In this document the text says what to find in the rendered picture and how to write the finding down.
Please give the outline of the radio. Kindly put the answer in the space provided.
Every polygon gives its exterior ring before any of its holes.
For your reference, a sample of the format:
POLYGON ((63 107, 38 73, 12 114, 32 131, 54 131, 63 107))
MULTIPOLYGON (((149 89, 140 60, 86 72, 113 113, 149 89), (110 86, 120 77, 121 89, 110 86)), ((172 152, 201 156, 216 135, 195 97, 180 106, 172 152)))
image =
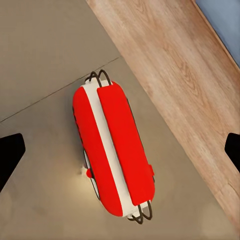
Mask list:
POLYGON ((104 70, 92 71, 74 94, 73 116, 95 193, 108 213, 143 223, 152 219, 155 195, 148 164, 132 110, 122 87, 104 70), (101 81, 104 73, 107 80, 101 81), (149 208, 150 217, 142 209, 149 208))

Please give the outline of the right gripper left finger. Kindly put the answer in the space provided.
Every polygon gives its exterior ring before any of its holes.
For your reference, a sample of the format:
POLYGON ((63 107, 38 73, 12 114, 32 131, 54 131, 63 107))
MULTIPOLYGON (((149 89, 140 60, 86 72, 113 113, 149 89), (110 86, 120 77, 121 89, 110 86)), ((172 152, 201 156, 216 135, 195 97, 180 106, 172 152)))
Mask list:
POLYGON ((26 151, 21 133, 0 138, 0 192, 26 151))

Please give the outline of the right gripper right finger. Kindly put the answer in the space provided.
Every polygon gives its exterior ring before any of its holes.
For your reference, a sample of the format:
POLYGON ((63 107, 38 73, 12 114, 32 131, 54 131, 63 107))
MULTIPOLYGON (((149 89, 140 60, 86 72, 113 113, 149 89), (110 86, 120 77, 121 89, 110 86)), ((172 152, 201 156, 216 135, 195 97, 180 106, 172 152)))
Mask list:
POLYGON ((240 172, 240 135, 229 133, 224 150, 240 172))

